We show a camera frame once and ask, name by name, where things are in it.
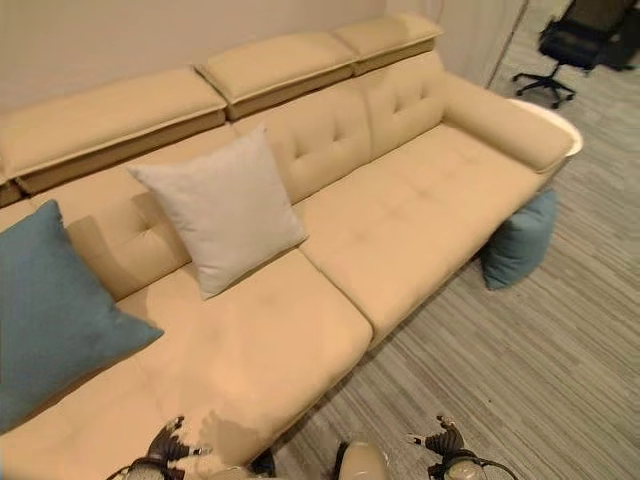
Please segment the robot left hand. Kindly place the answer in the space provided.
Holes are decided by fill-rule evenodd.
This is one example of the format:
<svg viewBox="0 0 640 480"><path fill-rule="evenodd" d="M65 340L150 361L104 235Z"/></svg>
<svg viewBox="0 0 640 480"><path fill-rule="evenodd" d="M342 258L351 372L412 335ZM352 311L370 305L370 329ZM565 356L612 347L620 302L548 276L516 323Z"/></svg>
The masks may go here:
<svg viewBox="0 0 640 480"><path fill-rule="evenodd" d="M187 445L179 436L185 420L179 415L169 420L151 441L146 457L160 465L167 466L187 457L205 456L212 453L212 447L206 444Z"/></svg>

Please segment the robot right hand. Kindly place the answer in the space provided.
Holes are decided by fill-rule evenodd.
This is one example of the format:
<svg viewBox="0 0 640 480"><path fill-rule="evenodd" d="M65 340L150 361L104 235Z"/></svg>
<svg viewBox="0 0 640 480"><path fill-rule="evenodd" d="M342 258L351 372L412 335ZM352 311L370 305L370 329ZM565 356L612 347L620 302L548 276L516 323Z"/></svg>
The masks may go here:
<svg viewBox="0 0 640 480"><path fill-rule="evenodd" d="M474 455L465 447L464 437L451 417L438 414L436 420L441 428L439 433L432 435L407 433L404 435L404 440L413 446L426 448L441 456L442 459Z"/></svg>

